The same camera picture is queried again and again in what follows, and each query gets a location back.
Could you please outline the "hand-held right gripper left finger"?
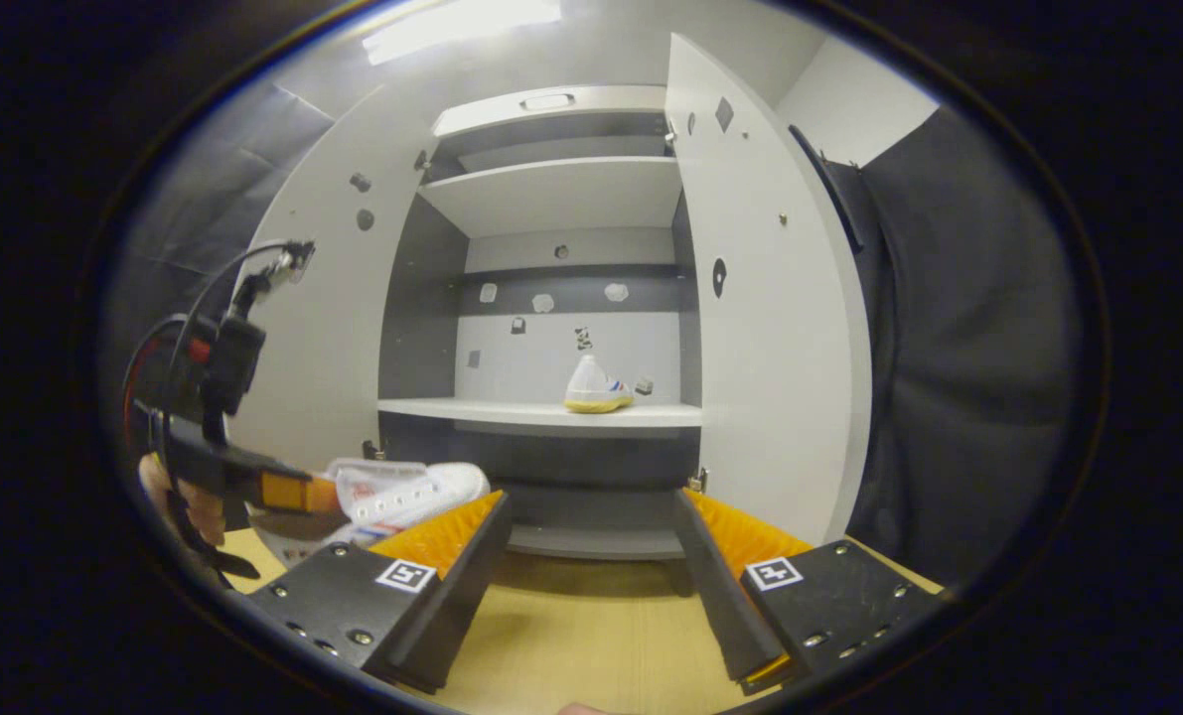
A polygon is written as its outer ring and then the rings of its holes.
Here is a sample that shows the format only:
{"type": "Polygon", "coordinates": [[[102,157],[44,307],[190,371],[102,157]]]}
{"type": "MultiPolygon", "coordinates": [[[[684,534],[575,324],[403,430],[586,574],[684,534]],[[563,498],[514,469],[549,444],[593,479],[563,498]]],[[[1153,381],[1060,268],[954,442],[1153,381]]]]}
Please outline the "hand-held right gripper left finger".
{"type": "Polygon", "coordinates": [[[496,490],[369,547],[329,543],[248,594],[273,629],[418,691],[446,687],[513,532],[496,490]]]}

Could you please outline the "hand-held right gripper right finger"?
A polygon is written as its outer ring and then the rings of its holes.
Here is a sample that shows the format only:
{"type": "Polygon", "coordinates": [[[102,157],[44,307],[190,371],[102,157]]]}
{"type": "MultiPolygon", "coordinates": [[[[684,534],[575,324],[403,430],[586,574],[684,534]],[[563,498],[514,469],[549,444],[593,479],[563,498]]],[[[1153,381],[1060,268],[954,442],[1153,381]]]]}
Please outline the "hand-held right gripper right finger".
{"type": "Polygon", "coordinates": [[[745,695],[870,661],[942,605],[853,540],[810,546],[690,489],[672,502],[689,578],[745,695]]]}

